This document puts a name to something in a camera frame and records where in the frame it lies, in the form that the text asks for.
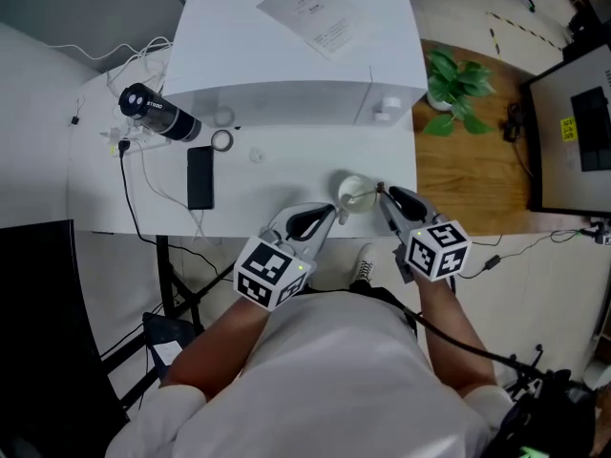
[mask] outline shoelace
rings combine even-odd
[[[373,263],[367,263],[366,261],[361,261],[361,265],[359,266],[359,273],[356,276],[357,280],[358,279],[366,279],[367,281],[370,281],[370,273],[371,270],[373,269]]]

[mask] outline black and yellow floor tape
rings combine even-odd
[[[495,13],[492,13],[491,11],[487,11],[486,12],[488,15],[491,15],[492,17],[494,17],[495,19],[500,20],[501,22],[507,22],[508,24],[517,27],[519,29],[521,29],[524,32],[530,33],[531,35],[533,35],[534,37],[538,37],[541,41],[549,44],[550,46],[552,46],[552,48],[557,49],[558,51],[562,51],[562,48],[557,46],[556,44],[554,44],[552,41],[550,41],[549,39],[546,39],[545,37],[543,37],[542,35],[537,34],[536,32],[531,31],[530,29],[526,29],[522,26],[520,26],[519,24],[516,24],[515,22],[512,22],[509,19],[506,19],[504,17],[500,17],[498,15],[496,15]],[[493,29],[490,29],[490,35],[493,37],[493,41],[495,43],[495,48],[496,48],[496,53],[498,54],[498,57],[500,58],[500,47],[498,46],[498,41],[496,40],[496,36],[495,36],[495,31],[493,31]]]

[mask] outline black phone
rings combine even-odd
[[[211,146],[187,151],[187,203],[189,210],[214,209],[214,150]]]

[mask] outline person's left arm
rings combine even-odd
[[[240,374],[267,319],[268,311],[240,298],[180,352],[161,386],[190,385],[214,398]]]

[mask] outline black cylindrical container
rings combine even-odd
[[[196,118],[141,83],[123,90],[118,105],[123,115],[175,141],[193,140],[200,131],[201,123]]]

